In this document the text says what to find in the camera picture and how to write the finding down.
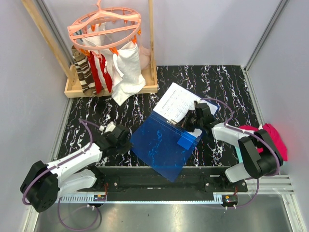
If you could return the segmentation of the white table form sheet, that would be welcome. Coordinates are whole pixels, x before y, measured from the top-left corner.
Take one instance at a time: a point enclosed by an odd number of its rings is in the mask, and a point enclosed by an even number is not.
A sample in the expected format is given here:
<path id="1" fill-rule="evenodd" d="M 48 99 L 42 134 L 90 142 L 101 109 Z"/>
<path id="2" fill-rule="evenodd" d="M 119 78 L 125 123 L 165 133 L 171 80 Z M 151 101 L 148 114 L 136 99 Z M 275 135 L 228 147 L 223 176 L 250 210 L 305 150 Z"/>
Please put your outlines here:
<path id="1" fill-rule="evenodd" d="M 194 110 L 194 101 L 199 100 L 200 97 L 197 95 L 172 83 L 153 111 L 169 121 L 178 123 L 185 117 L 188 110 Z"/>

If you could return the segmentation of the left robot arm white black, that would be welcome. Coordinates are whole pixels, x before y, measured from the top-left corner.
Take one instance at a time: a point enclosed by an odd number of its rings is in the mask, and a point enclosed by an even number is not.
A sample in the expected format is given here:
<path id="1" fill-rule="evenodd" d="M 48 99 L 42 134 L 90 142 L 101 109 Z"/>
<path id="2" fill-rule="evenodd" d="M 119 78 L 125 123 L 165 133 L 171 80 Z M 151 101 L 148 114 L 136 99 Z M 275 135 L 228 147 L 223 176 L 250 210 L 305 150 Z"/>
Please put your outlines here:
<path id="1" fill-rule="evenodd" d="M 50 163 L 34 163 L 20 187 L 23 203 L 41 213 L 67 194 L 105 189 L 105 175 L 96 164 L 106 156 L 128 152 L 130 137 L 127 127 L 111 122 L 99 139 L 81 149 Z"/>

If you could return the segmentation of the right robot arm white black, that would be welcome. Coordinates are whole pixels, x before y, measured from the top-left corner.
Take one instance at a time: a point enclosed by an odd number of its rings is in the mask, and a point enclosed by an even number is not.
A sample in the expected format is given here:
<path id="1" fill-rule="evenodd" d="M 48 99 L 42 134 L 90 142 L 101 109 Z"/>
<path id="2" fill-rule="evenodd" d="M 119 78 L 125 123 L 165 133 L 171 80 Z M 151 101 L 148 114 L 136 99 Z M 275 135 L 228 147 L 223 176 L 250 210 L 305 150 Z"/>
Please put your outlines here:
<path id="1" fill-rule="evenodd" d="M 219 179 L 223 191 L 231 191 L 243 179 L 277 175 L 283 165 L 283 158 L 266 130 L 250 131 L 216 120 L 207 103 L 195 102 L 194 110 L 188 110 L 177 125 L 187 132 L 201 129 L 211 138 L 239 148 L 242 162 L 227 168 L 225 176 Z"/>

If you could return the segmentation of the blue plastic folder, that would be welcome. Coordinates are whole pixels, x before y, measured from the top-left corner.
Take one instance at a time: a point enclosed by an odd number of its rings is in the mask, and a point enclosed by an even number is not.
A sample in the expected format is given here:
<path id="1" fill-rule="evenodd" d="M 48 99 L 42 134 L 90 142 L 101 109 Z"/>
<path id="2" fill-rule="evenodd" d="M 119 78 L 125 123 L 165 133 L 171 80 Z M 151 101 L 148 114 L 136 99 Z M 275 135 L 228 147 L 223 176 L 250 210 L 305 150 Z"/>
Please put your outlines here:
<path id="1" fill-rule="evenodd" d="M 152 111 L 132 134 L 132 151 L 169 181 L 176 180 L 204 133 L 187 132 Z"/>

